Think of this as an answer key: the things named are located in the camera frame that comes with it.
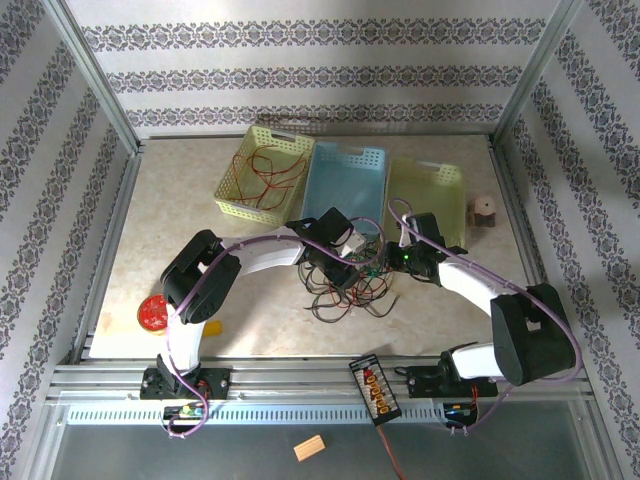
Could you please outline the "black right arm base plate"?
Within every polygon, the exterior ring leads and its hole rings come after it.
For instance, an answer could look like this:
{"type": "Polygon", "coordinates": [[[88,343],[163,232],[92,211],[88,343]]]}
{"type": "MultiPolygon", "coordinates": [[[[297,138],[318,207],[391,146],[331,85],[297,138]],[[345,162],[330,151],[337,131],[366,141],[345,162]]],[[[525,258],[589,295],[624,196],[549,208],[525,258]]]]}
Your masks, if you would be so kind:
{"type": "Polygon", "coordinates": [[[410,398],[495,398],[498,388],[486,377],[459,379],[437,366],[397,367],[395,372],[405,377],[410,398]]]}

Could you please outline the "black board with orange connectors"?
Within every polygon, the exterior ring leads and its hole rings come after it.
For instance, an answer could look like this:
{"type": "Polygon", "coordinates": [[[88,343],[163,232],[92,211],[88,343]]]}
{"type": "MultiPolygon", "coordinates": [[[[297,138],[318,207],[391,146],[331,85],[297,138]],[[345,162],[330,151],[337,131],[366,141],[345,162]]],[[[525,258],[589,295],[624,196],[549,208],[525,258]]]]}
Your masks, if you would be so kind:
{"type": "Polygon", "coordinates": [[[349,369],[376,427],[402,415],[395,394],[375,354],[351,361],[349,369]]]}

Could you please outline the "small wooden block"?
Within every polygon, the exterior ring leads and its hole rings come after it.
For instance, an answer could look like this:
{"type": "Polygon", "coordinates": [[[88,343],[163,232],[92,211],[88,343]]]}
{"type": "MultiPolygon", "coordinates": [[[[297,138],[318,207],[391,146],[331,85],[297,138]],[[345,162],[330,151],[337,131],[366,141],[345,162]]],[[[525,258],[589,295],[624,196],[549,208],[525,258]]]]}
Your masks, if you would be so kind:
{"type": "Polygon", "coordinates": [[[323,438],[315,435],[294,447],[294,454],[299,462],[320,453],[326,448],[323,438]]]}

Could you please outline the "blue perforated plastic basket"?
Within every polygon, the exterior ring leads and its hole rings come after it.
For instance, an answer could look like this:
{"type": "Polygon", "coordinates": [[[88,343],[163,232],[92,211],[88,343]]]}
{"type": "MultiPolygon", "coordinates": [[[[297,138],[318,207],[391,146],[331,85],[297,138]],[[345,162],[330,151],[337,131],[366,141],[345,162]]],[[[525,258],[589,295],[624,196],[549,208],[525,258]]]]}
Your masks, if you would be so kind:
{"type": "Polygon", "coordinates": [[[313,149],[302,203],[303,218],[336,208],[348,219],[383,224],[387,155],[380,147],[318,141],[313,149]]]}

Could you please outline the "yellow-green perforated plastic basket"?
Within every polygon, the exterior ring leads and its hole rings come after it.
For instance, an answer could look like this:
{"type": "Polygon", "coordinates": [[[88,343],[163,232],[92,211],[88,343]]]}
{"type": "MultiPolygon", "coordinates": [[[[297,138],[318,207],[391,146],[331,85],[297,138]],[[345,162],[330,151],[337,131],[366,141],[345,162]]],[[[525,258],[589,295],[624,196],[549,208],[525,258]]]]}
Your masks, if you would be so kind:
{"type": "Polygon", "coordinates": [[[252,125],[213,198],[227,215],[281,226],[290,217],[311,164],[315,140],[252,125]]]}
{"type": "Polygon", "coordinates": [[[391,160],[386,185],[384,232],[400,240],[400,227],[388,209],[393,198],[407,201],[415,214],[433,213],[446,246],[465,247],[466,192],[462,170],[454,165],[406,157],[391,160]]]}

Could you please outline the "aluminium side rail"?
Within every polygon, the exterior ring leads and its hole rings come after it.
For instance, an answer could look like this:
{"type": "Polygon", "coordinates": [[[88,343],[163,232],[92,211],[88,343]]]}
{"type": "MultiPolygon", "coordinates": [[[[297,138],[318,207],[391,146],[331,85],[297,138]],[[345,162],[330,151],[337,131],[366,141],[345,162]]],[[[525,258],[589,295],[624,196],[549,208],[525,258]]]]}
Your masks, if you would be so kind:
{"type": "Polygon", "coordinates": [[[141,153],[130,157],[123,172],[118,196],[113,205],[112,215],[106,230],[104,243],[98,258],[93,280],[86,296],[79,326],[66,357],[66,364],[78,364],[83,355],[86,340],[91,330],[97,325],[102,304],[108,288],[110,275],[115,262],[119,242],[124,229],[126,216],[133,196],[135,183],[141,164],[141,153]]]}
{"type": "Polygon", "coordinates": [[[504,155],[492,146],[489,151],[525,276],[538,282],[501,296],[496,323],[499,331],[494,334],[494,343],[499,347],[500,358],[516,360],[518,368],[530,377],[544,377],[552,369],[565,370],[574,365],[571,329],[557,291],[545,282],[537,244],[504,155]]]}

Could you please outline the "aluminium frame post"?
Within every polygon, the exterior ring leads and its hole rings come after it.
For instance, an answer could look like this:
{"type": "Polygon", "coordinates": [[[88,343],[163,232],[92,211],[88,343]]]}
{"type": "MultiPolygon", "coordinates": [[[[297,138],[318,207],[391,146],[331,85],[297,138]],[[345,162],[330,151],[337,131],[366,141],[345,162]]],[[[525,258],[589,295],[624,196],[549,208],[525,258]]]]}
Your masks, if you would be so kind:
{"type": "Polygon", "coordinates": [[[554,55],[565,32],[585,0],[559,0],[540,40],[533,50],[523,73],[511,94],[495,130],[489,135],[490,145],[496,148],[512,128],[527,102],[538,79],[554,55]]]}
{"type": "Polygon", "coordinates": [[[137,154],[141,141],[124,108],[118,101],[106,74],[74,18],[66,0],[40,0],[66,43],[89,87],[93,90],[110,123],[130,154],[137,154]]]}

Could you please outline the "thin aluminium rail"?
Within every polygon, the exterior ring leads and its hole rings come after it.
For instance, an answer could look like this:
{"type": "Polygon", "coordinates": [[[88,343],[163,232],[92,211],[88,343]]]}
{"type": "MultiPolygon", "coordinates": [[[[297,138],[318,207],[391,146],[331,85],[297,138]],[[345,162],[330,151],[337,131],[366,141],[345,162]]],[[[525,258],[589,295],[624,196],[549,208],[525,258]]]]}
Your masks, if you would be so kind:
{"type": "MultiPolygon", "coordinates": [[[[303,136],[313,137],[316,140],[331,140],[331,139],[356,139],[356,138],[364,138],[365,140],[370,139],[391,139],[393,138],[435,138],[435,137],[463,137],[463,136],[482,136],[485,138],[489,138],[490,140],[494,138],[494,134],[485,133],[485,132],[429,132],[429,133],[384,133],[384,132],[356,132],[351,134],[347,132],[346,134],[330,134],[330,135],[320,135],[320,134],[311,134],[311,133],[303,133],[303,136]]],[[[244,134],[219,134],[219,135],[206,135],[206,134],[184,134],[184,135],[152,135],[148,138],[141,139],[140,144],[148,143],[150,141],[160,141],[160,140],[205,140],[205,139],[242,139],[244,134]]]]}

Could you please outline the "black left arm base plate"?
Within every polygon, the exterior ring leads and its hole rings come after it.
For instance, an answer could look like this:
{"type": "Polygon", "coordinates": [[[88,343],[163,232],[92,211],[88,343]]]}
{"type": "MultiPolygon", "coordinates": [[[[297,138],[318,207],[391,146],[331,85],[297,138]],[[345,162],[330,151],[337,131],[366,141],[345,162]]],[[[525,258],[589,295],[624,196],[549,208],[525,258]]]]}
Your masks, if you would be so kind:
{"type": "MultiPolygon", "coordinates": [[[[230,387],[231,371],[225,368],[196,368],[184,380],[208,400],[225,400],[230,387]]],[[[158,368],[144,371],[139,396],[142,400],[197,399],[169,372],[158,368]]]]}

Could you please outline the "brown spool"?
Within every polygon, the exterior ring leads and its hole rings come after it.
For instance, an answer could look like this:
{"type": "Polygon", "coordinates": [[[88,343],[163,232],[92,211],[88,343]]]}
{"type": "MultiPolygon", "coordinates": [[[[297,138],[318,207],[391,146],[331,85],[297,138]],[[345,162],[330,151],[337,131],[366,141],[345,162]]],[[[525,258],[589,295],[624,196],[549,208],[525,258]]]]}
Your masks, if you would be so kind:
{"type": "Polygon", "coordinates": [[[496,215],[496,203],[491,196],[475,197],[468,204],[467,221],[472,228],[494,228],[496,215]]]}

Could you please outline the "wide aluminium extrusion rail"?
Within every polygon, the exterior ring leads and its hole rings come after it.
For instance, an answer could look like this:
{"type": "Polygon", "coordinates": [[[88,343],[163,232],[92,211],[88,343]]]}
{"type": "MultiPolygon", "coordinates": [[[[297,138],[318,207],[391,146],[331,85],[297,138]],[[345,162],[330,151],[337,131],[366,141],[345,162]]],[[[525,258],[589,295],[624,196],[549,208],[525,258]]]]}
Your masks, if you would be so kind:
{"type": "MultiPolygon", "coordinates": [[[[350,359],[338,357],[208,357],[205,367],[230,370],[228,398],[255,403],[352,403],[357,389],[350,359]]],[[[107,401],[139,397],[144,371],[151,360],[85,360],[54,368],[45,400],[107,401]]],[[[585,372],[566,383],[530,383],[511,390],[511,401],[592,400],[594,392],[585,372]]]]}

